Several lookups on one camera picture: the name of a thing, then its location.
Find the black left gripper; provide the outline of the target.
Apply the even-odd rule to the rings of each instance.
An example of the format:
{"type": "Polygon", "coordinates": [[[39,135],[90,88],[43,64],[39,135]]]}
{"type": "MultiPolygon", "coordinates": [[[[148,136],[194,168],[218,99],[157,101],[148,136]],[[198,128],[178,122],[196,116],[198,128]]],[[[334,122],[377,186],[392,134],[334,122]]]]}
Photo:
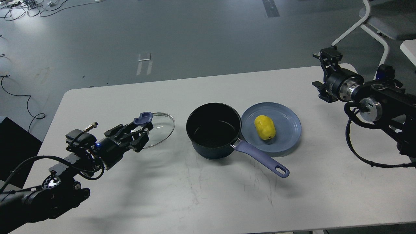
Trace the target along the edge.
{"type": "Polygon", "coordinates": [[[142,125],[131,122],[119,124],[104,132],[105,138],[96,143],[96,155],[104,163],[105,170],[110,170],[118,163],[125,152],[133,150],[139,153],[150,140],[152,129],[152,122],[142,125]]]}

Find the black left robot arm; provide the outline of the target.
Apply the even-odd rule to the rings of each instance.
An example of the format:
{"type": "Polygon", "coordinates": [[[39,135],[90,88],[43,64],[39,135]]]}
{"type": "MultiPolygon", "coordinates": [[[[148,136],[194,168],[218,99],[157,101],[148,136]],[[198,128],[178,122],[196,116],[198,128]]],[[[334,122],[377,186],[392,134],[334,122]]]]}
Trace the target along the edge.
{"type": "Polygon", "coordinates": [[[97,141],[89,131],[98,126],[94,122],[85,129],[75,129],[66,135],[66,158],[57,156],[34,156],[20,163],[1,187],[2,234],[16,230],[26,223],[56,219],[70,209],[76,208],[89,198],[91,191],[83,188],[75,176],[89,181],[98,180],[106,170],[118,163],[125,152],[140,152],[149,141],[153,124],[131,122],[118,125],[104,133],[97,141]],[[58,163],[49,169],[50,174],[37,186],[20,190],[6,190],[11,179],[27,164],[40,159],[52,159],[58,163]]]}

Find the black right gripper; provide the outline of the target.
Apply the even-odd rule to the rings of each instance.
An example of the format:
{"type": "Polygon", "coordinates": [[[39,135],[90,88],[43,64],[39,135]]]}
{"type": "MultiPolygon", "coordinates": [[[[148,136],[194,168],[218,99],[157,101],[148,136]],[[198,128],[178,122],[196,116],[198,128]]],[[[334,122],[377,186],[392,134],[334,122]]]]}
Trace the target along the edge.
{"type": "Polygon", "coordinates": [[[318,97],[327,103],[337,101],[349,102],[352,100],[354,89],[364,84],[364,78],[348,69],[341,68],[339,62],[343,54],[337,50],[336,46],[321,49],[313,53],[313,57],[321,63],[324,71],[324,83],[320,81],[312,82],[318,90],[318,97]]]}

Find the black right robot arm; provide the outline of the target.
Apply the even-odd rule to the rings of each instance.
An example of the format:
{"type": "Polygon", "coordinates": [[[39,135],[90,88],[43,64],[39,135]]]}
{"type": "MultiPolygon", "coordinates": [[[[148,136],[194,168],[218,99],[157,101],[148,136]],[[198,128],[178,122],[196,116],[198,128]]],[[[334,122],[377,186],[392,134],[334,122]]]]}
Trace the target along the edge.
{"type": "Polygon", "coordinates": [[[395,78],[394,68],[379,65],[375,79],[365,82],[361,75],[339,65],[342,54],[336,46],[321,49],[313,57],[320,61],[323,70],[323,82],[312,83],[318,97],[327,103],[345,103],[344,112],[348,116],[345,138],[351,152],[373,167],[415,167],[415,96],[405,92],[403,84],[395,78]],[[408,156],[411,162],[384,164],[361,157],[351,142],[352,123],[382,130],[397,143],[399,153],[408,156]]]}

